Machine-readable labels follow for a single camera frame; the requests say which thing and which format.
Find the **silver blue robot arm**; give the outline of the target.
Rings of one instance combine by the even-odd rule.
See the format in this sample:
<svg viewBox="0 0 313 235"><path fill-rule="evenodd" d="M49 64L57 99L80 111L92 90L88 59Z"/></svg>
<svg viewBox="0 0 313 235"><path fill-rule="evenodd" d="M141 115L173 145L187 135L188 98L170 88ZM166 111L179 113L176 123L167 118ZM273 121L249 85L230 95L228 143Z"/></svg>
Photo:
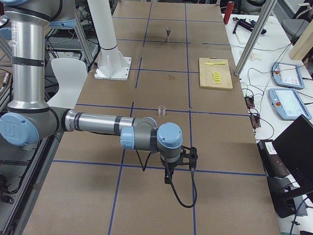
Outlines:
<svg viewBox="0 0 313 235"><path fill-rule="evenodd" d="M174 123L157 126L152 118L98 115L50 107L45 91L45 28L76 25L72 0L6 0L11 22L13 100L0 119L0 133L11 144L25 146L63 131L88 131L120 137L125 149L159 153L165 183L183 163L182 131Z"/></svg>

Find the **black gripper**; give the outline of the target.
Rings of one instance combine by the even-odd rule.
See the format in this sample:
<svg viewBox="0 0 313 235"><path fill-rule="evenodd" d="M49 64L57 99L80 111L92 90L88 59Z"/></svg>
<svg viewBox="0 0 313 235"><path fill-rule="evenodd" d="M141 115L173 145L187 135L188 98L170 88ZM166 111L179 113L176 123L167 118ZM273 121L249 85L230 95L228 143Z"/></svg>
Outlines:
<svg viewBox="0 0 313 235"><path fill-rule="evenodd" d="M172 164L170 163L163 163L165 167L165 176L164 176L164 183L165 184L170 184L172 182L172 177L174 174L174 168Z"/></svg>

